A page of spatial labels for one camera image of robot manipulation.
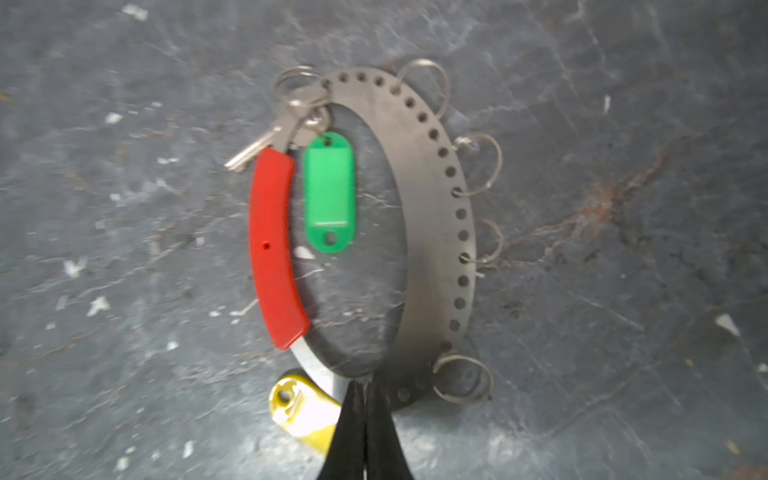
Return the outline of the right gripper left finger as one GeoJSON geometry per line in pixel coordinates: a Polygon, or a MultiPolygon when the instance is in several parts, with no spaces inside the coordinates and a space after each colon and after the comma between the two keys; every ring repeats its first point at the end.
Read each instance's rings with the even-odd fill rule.
{"type": "Polygon", "coordinates": [[[365,472],[365,395],[363,385],[352,381],[318,480],[363,480],[365,472]]]}

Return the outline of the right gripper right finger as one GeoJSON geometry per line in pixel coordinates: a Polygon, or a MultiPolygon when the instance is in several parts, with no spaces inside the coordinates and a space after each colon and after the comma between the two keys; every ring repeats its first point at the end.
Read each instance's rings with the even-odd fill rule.
{"type": "Polygon", "coordinates": [[[386,395],[373,382],[365,389],[366,478],[413,480],[405,459],[386,395]]]}

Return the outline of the yellow key tag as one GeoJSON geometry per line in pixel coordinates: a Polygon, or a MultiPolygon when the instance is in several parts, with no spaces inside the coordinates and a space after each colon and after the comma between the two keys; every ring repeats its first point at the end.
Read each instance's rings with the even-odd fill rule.
{"type": "Polygon", "coordinates": [[[290,436],[325,457],[330,449],[341,404],[300,374],[279,379],[269,394],[272,420],[290,436]]]}

